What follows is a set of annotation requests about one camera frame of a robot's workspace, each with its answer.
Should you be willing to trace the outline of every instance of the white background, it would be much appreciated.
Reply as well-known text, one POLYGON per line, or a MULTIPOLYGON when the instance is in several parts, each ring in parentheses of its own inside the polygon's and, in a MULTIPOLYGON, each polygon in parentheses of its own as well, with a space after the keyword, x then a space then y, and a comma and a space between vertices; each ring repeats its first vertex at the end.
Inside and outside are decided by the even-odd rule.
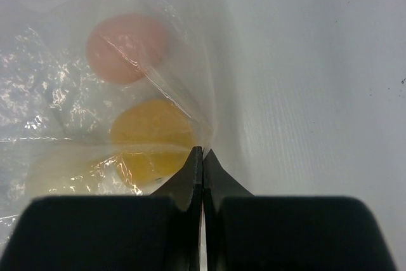
POLYGON ((201 0, 223 166, 255 194, 352 195, 406 269, 406 0, 201 0))

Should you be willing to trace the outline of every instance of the plastic bag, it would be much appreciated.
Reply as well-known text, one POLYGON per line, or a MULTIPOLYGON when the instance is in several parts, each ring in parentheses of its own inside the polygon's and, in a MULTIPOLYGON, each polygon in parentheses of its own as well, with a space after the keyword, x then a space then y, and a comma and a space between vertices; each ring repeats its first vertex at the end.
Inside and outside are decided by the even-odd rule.
POLYGON ((193 145, 209 148, 213 86, 194 0, 0 5, 1 223, 9 227, 37 195, 149 194, 193 145), (114 37, 109 22, 122 28, 123 18, 153 24, 114 37), (156 25, 166 44, 148 32, 156 25), (89 47, 92 35, 101 50, 89 47), (131 70, 117 82, 115 64, 133 66, 135 77, 131 70))

